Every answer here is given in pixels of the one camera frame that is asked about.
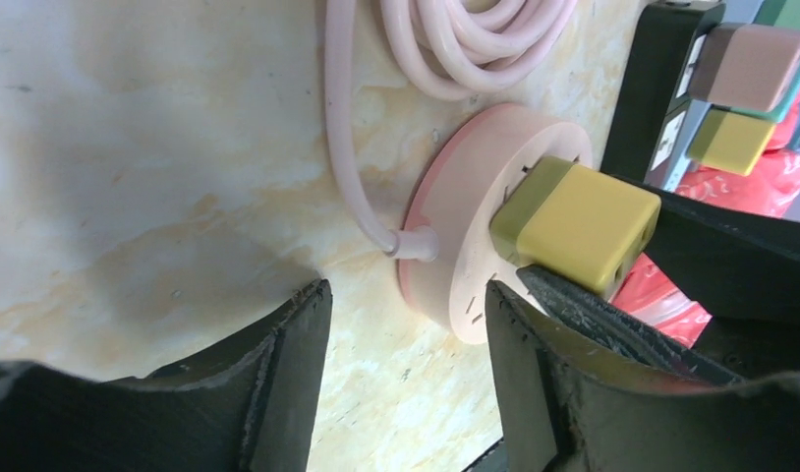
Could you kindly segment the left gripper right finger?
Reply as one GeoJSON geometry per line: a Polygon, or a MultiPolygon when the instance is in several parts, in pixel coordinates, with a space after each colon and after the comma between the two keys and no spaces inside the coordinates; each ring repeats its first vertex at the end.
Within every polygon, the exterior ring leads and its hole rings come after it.
{"type": "Polygon", "coordinates": [[[513,471],[800,471],[800,374],[683,379],[540,314],[497,281],[486,325],[513,471]]]}

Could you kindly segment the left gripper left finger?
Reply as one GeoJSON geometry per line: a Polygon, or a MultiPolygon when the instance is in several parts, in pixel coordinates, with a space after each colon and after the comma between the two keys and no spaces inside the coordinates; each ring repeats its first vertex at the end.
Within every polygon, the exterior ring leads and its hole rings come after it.
{"type": "Polygon", "coordinates": [[[0,471],[303,471],[332,312],[316,280],[144,378],[0,362],[0,471]]]}

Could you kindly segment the green USB charger plug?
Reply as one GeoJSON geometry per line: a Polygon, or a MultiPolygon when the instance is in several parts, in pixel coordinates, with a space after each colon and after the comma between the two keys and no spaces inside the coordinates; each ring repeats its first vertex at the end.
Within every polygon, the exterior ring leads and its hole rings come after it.
{"type": "Polygon", "coordinates": [[[800,0],[765,0],[754,23],[800,30],[800,0]]]}

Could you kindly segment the pink round socket hub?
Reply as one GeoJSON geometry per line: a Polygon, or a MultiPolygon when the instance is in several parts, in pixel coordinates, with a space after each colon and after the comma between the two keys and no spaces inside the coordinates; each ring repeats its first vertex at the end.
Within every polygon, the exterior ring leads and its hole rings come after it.
{"type": "Polygon", "coordinates": [[[486,284],[501,280],[520,295],[516,268],[493,247],[489,225],[526,174],[546,155],[593,167],[592,143],[580,125],[516,103],[477,114],[445,144],[411,200],[405,228],[428,226],[434,260],[401,260],[407,304],[467,344],[487,340],[486,284]]]}

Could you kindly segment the yellow charger plug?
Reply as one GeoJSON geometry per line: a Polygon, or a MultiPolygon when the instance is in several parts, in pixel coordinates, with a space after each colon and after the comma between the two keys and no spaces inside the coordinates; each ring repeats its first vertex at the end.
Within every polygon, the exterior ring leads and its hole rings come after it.
{"type": "Polygon", "coordinates": [[[651,240],[656,194],[555,156],[526,172],[492,218],[496,252],[516,267],[543,266],[609,299],[651,240]]]}
{"type": "Polygon", "coordinates": [[[762,156],[775,123],[711,107],[686,155],[712,169],[747,176],[762,156]]]}

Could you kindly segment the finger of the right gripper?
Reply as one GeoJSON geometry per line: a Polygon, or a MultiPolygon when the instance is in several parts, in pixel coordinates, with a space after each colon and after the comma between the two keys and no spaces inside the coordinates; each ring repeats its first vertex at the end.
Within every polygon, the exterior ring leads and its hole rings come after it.
{"type": "Polygon", "coordinates": [[[716,318],[800,323],[800,222],[630,183],[660,198],[645,254],[688,298],[716,318]]]}
{"type": "Polygon", "coordinates": [[[746,381],[545,267],[522,267],[517,276],[549,317],[622,357],[682,379],[717,386],[746,381]]]}

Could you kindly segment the pink brown charger plug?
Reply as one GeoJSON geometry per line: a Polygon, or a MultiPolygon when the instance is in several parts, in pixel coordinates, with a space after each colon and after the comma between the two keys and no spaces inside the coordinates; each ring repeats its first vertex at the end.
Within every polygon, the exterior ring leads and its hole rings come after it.
{"type": "Polygon", "coordinates": [[[769,112],[799,64],[799,29],[723,23],[704,36],[687,92],[716,105],[769,112]]]}

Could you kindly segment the light blue power strip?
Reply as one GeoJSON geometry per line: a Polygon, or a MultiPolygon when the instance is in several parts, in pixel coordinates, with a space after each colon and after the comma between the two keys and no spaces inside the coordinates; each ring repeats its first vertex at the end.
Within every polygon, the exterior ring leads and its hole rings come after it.
{"type": "MultiPolygon", "coordinates": [[[[658,182],[662,188],[669,191],[675,190],[681,184],[681,181],[684,179],[684,177],[689,174],[689,172],[697,170],[701,167],[705,167],[690,159],[686,155],[686,151],[692,142],[704,116],[711,107],[731,111],[726,107],[709,105],[707,103],[703,103],[701,105],[694,104],[690,107],[688,117],[684,122],[680,133],[677,135],[673,157],[668,163],[665,163],[659,167],[665,172],[662,179],[658,182]]],[[[800,92],[795,98],[784,119],[780,123],[775,123],[775,125],[775,130],[762,156],[782,150],[784,148],[800,148],[800,92]]]]}

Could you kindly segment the black power strip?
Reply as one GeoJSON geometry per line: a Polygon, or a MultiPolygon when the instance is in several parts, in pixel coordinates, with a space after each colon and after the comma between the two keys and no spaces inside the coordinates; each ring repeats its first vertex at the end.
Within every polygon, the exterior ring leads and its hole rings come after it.
{"type": "Polygon", "coordinates": [[[658,182],[665,172],[659,167],[673,157],[688,117],[692,98],[687,87],[704,36],[721,23],[725,10],[723,3],[708,1],[656,1],[643,9],[601,172],[663,189],[658,182]]]}

